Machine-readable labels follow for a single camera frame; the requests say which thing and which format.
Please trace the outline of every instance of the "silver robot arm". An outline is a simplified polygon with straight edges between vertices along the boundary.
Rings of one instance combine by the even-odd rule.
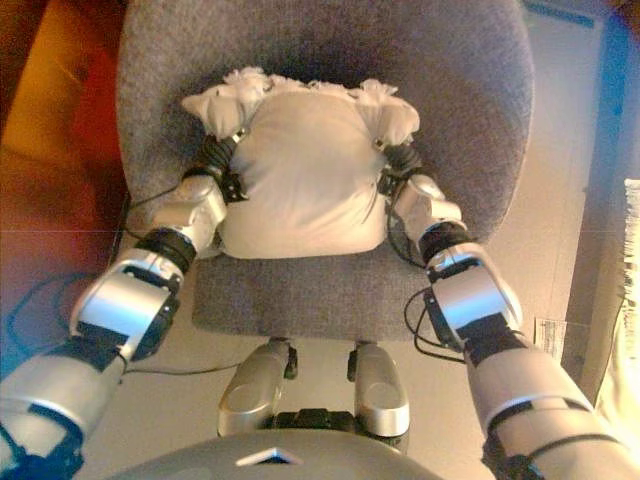
[[[229,161],[244,132],[207,137],[196,166],[152,230],[83,293],[71,337],[0,384],[0,478],[71,478],[130,361],[157,350],[178,309],[184,275],[212,242],[226,203],[244,199]]]
[[[424,295],[440,342],[463,352],[483,462],[497,479],[640,478],[627,449],[549,355],[518,332],[514,292],[433,180],[413,174],[395,211],[416,242],[430,288]]]

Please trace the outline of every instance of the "white cloth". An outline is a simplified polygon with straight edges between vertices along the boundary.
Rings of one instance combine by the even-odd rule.
[[[375,140],[411,140],[419,116],[395,87],[366,80],[359,89],[265,75],[247,67],[182,105],[207,134],[240,128],[231,167],[249,200],[228,206],[222,250],[236,258],[291,258],[371,250],[385,238],[384,165]]]

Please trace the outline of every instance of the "white pillow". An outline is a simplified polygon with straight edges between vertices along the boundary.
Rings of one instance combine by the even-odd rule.
[[[303,84],[247,67],[183,100],[207,134],[245,127],[231,168],[249,200],[228,205],[218,227],[236,258],[291,258],[372,250],[385,238],[384,165],[376,140],[397,145],[418,130],[416,110],[395,87]]]

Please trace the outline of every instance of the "black cable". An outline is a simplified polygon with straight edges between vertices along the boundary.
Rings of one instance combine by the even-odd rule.
[[[156,200],[160,197],[163,197],[165,195],[170,194],[171,192],[173,192],[174,190],[176,190],[180,185],[174,185],[171,188],[168,188],[160,193],[156,193],[155,195],[152,195],[150,197],[145,198],[144,200],[140,200],[139,202],[135,202],[132,203],[131,206],[129,207],[129,212],[132,212],[133,210],[135,210],[138,207],[141,207],[142,205],[144,205],[145,203],[149,203],[153,200]],[[142,236],[138,235],[137,233],[134,233],[129,226],[127,225],[127,222],[124,222],[124,227],[122,228],[122,231],[131,235],[133,238],[135,238],[136,240],[142,240]]]
[[[0,436],[4,438],[4,441],[7,442],[9,448],[11,449],[11,454],[15,461],[20,461],[23,457],[27,455],[27,451],[24,447],[21,447],[16,443],[11,434],[7,431],[7,429],[0,422]]]
[[[156,193],[155,195],[152,195],[150,197],[145,198],[144,200],[140,200],[139,202],[134,202],[131,204],[131,206],[129,207],[129,211],[131,210],[135,210],[138,207],[141,207],[142,205],[144,205],[145,203],[149,203],[157,198],[160,197],[164,197],[165,195],[170,194],[171,192],[173,192],[174,190],[176,190],[180,185],[174,185],[171,188],[167,188],[166,190],[160,192],[160,193]]]
[[[425,309],[422,311],[422,315],[420,315],[420,320],[418,320],[418,324],[416,325],[416,331],[420,331],[420,327],[422,326],[422,321],[424,320],[424,315],[425,315],[426,311],[427,311],[427,309],[425,307]],[[463,365],[466,365],[466,362],[461,358],[450,357],[448,355],[440,355],[439,353],[433,353],[433,352],[429,352],[427,350],[424,350],[423,348],[420,347],[420,345],[418,343],[419,340],[420,340],[419,336],[418,335],[414,335],[414,337],[413,337],[413,346],[415,347],[416,350],[418,350],[423,355],[427,355],[427,356],[433,357],[433,358],[438,358],[440,360],[447,360],[449,362],[461,363]]]
[[[442,349],[446,350],[447,347],[445,347],[441,343],[433,342],[433,341],[429,340],[428,338],[425,338],[422,335],[420,335],[418,330],[414,329],[411,326],[411,323],[409,322],[409,307],[411,306],[411,304],[413,303],[413,301],[416,299],[416,297],[418,295],[423,294],[428,289],[429,289],[429,287],[423,288],[422,290],[419,290],[418,292],[414,293],[411,296],[411,298],[407,301],[407,303],[404,305],[404,324],[406,325],[407,329],[413,334],[414,337],[418,337],[420,340],[422,340],[423,342],[427,343],[428,345],[431,345],[431,346],[437,347],[437,348],[442,348]],[[426,313],[426,309],[427,309],[427,307],[424,307],[424,310],[422,311],[421,317],[424,316],[424,314]]]
[[[186,370],[186,371],[180,371],[180,370],[163,370],[163,369],[146,369],[146,368],[133,368],[130,370],[126,370],[123,375],[129,375],[131,373],[149,373],[149,374],[155,374],[155,375],[172,375],[172,376],[176,376],[176,377],[181,377],[181,376],[189,376],[189,375],[202,375],[205,373],[215,373],[215,372],[221,372],[223,370],[230,370],[232,368],[236,368],[240,365],[240,363],[234,363],[232,365],[226,365],[224,367],[213,367],[213,368],[207,368],[205,370]]]
[[[422,313],[420,314],[420,318],[418,320],[418,323],[415,327],[415,329],[411,326],[411,323],[409,322],[409,315],[408,315],[408,311],[409,311],[409,306],[413,303],[413,301],[421,294],[423,294],[424,292],[426,292],[428,290],[427,288],[423,288],[422,290],[417,291],[416,293],[414,293],[411,298],[409,298],[409,300],[407,301],[407,303],[404,306],[404,323],[407,327],[407,329],[413,334],[413,346],[415,347],[415,349],[422,353],[423,355],[427,355],[429,357],[433,357],[433,358],[437,358],[440,360],[447,360],[450,362],[455,362],[455,363],[462,363],[462,364],[466,364],[466,362],[464,360],[462,360],[461,358],[456,358],[456,357],[451,357],[449,355],[440,355],[438,353],[433,353],[433,352],[429,352],[428,350],[423,349],[420,346],[420,341],[425,342],[428,345],[431,345],[433,347],[437,347],[437,348],[442,348],[442,349],[446,349],[447,347],[445,347],[444,345],[440,344],[440,343],[436,343],[433,342],[431,340],[429,340],[428,338],[423,337],[422,335],[420,335],[420,327],[422,326],[422,322],[424,321],[424,317],[427,313],[427,307],[425,306],[424,309],[422,310]]]
[[[404,187],[404,185],[406,185],[406,182],[404,182],[401,186],[397,188],[396,193],[393,195],[393,199],[391,201],[389,211],[387,212],[387,239],[389,240],[389,244],[391,245],[391,248],[393,248],[393,251],[396,252],[396,255],[398,255],[398,257],[400,257],[402,260],[407,262],[409,265],[413,265],[414,267],[424,270],[426,266],[423,263],[417,262],[413,258],[411,258],[411,240],[407,239],[408,240],[407,250],[409,252],[409,256],[407,256],[404,254],[404,252],[400,250],[400,247],[393,239],[393,235],[391,235],[391,217],[393,215],[393,209],[396,206],[398,198],[400,197],[400,192],[402,191],[402,188]]]
[[[20,338],[20,335],[16,331],[16,320],[18,315],[22,311],[22,309],[29,303],[29,301],[33,298],[33,296],[43,290],[48,285],[51,285],[54,282],[59,280],[65,280],[69,278],[69,276],[78,276],[85,275],[83,272],[74,272],[74,273],[64,273],[60,275],[55,275],[47,280],[43,280],[42,282],[37,283],[20,299],[20,301],[16,304],[15,307],[7,314],[4,319],[4,324],[7,328],[7,335],[11,339],[11,341],[18,348],[20,353],[22,353],[25,357],[30,357],[33,355],[35,350],[30,349],[27,344]]]

